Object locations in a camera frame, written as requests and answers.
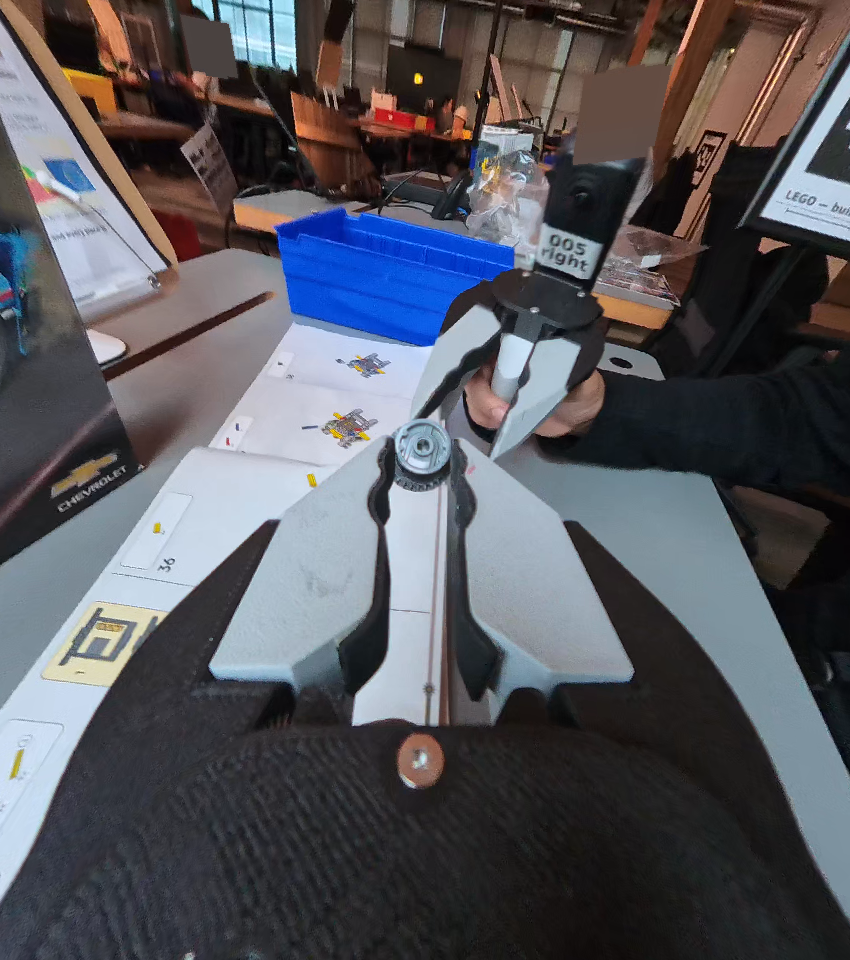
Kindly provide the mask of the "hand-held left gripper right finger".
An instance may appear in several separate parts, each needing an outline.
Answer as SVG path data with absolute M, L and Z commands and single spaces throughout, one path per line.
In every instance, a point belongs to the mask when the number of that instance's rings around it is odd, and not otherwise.
M 560 515 L 464 439 L 447 488 L 446 634 L 469 699 L 630 682 L 633 663 Z

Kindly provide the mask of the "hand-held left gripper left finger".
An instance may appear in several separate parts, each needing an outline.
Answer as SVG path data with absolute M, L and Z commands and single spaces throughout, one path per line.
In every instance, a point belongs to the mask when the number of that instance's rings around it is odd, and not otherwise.
M 368 683 L 389 646 L 394 480 L 395 441 L 380 438 L 286 511 L 211 660 L 216 679 L 348 695 Z

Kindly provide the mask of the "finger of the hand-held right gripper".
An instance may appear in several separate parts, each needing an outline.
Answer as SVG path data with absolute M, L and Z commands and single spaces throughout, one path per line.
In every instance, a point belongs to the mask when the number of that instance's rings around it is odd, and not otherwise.
M 491 461 L 510 453 L 549 420 L 569 393 L 581 345 L 564 338 L 544 340 L 530 350 L 523 385 L 520 378 L 503 379 L 495 391 L 513 388 L 507 415 L 498 428 L 488 457 Z
M 410 406 L 412 419 L 448 419 L 465 387 L 497 353 L 502 324 L 486 306 L 473 306 L 436 340 Z

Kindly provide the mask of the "person's right forearm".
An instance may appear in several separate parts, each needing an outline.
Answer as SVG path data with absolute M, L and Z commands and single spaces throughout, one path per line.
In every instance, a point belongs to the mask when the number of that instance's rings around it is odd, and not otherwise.
M 822 366 L 766 374 L 602 377 L 593 424 L 582 434 L 540 438 L 548 456 L 850 498 L 850 345 Z

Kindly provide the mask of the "lego instruction booklet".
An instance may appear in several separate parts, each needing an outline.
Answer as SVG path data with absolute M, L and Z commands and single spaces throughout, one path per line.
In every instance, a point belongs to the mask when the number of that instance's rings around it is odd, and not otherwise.
M 431 346 L 375 341 L 294 323 L 230 405 L 209 444 L 187 452 L 121 546 L 70 566 L 97 578 L 59 619 L 9 609 L 0 660 L 28 669 L 0 700 L 0 903 L 35 845 L 67 763 L 121 672 L 170 612 L 264 522 L 393 433 L 412 409 Z

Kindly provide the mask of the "black lego set box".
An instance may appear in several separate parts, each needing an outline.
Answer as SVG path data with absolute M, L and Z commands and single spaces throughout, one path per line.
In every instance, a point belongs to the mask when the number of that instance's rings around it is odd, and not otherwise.
M 141 472 L 0 116 L 0 566 Z

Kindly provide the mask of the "person's right hand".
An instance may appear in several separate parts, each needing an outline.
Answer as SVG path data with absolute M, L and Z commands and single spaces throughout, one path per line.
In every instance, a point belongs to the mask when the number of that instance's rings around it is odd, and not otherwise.
M 498 430 L 510 412 L 509 403 L 492 390 L 493 373 L 493 365 L 483 366 L 464 389 L 471 422 L 486 430 Z M 606 387 L 602 372 L 594 371 L 587 380 L 575 386 L 552 415 L 538 426 L 536 436 L 555 439 L 587 431 L 603 409 Z

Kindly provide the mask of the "stack of printed booklets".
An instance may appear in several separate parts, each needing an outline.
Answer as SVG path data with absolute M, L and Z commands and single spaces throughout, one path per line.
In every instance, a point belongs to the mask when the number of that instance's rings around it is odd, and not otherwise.
M 672 310 L 681 304 L 665 276 L 628 260 L 607 262 L 598 275 L 593 293 L 659 310 Z

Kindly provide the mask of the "flat clear plastic bag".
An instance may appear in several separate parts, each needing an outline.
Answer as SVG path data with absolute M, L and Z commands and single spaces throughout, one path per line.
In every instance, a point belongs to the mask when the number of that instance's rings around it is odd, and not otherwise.
M 707 250 L 707 245 L 695 241 L 624 223 L 611 244 L 608 257 L 650 271 L 696 258 Z

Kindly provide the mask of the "blue plastic bin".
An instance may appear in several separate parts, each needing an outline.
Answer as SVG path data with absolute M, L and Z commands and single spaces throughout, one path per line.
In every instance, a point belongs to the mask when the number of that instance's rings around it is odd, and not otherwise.
M 276 227 L 295 315 L 431 347 L 455 298 L 515 267 L 507 247 L 333 209 Z

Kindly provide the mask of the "black chair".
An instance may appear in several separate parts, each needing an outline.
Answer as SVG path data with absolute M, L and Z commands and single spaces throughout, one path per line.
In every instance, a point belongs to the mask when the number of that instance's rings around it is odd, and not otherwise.
M 772 147 L 732 143 L 712 178 L 702 235 L 706 250 L 696 260 L 681 306 L 645 347 L 665 378 L 712 373 L 727 340 L 789 259 L 789 246 L 764 253 L 763 237 L 740 226 L 785 140 L 781 137 Z M 827 256 L 817 250 L 805 252 L 723 372 L 763 374 L 779 366 L 797 344 L 790 331 L 810 321 L 829 282 Z

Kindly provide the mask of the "wood edged background table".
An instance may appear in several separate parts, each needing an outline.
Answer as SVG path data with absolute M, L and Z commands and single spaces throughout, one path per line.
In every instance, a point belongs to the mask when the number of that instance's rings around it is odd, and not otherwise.
M 345 210 L 353 218 L 365 213 L 375 214 L 378 203 L 378 200 L 370 202 L 359 199 L 324 198 L 308 191 L 289 189 L 278 193 L 236 198 L 233 209 L 235 225 L 239 230 L 275 237 L 277 228 L 282 224 L 338 209 Z M 395 195 L 383 207 L 381 215 L 385 219 L 452 234 L 467 234 L 467 226 L 462 218 L 438 221 L 432 218 L 432 211 L 433 206 L 430 203 Z

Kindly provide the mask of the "black tripod pole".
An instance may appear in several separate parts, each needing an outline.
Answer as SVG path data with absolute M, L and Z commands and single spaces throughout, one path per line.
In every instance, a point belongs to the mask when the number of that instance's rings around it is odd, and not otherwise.
M 498 40 L 498 34 L 499 34 L 504 5 L 505 5 L 504 1 L 496 1 L 493 8 L 493 17 L 491 22 L 486 54 L 484 58 L 481 82 L 479 86 L 479 100 L 478 100 L 476 117 L 475 117 L 473 130 L 472 130 L 471 147 L 470 147 L 470 154 L 469 154 L 469 171 L 471 174 L 475 173 L 481 132 L 487 120 L 487 115 L 488 115 L 489 106 L 491 102 L 490 84 L 491 84 L 491 74 L 492 74 L 492 58 L 494 55 L 496 55 L 496 43 Z

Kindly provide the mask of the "dark computer monitor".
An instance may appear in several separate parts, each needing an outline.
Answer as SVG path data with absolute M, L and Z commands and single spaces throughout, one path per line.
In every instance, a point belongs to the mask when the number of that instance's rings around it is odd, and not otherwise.
M 396 98 L 399 111 L 429 114 L 448 98 L 457 99 L 463 61 L 439 48 L 420 44 L 390 44 L 385 91 Z

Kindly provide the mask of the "printed sheet on stand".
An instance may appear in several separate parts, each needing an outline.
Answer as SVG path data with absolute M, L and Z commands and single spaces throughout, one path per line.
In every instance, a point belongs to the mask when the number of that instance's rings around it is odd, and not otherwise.
M 45 40 L 0 2 L 0 120 L 86 321 L 157 295 L 179 261 Z

